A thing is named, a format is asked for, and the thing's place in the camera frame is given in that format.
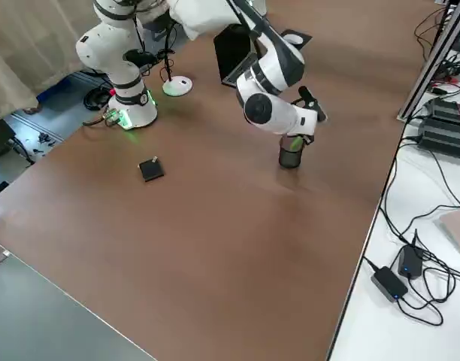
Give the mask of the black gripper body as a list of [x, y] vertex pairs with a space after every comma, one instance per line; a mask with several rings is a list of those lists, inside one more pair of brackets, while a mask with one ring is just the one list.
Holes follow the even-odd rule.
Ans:
[[312, 92], [306, 86], [300, 86], [298, 88], [298, 94], [301, 97], [301, 100], [304, 102], [304, 105], [301, 107], [303, 109], [312, 110], [317, 112], [318, 121], [326, 121], [327, 116], [322, 109], [318, 99], [312, 94]]

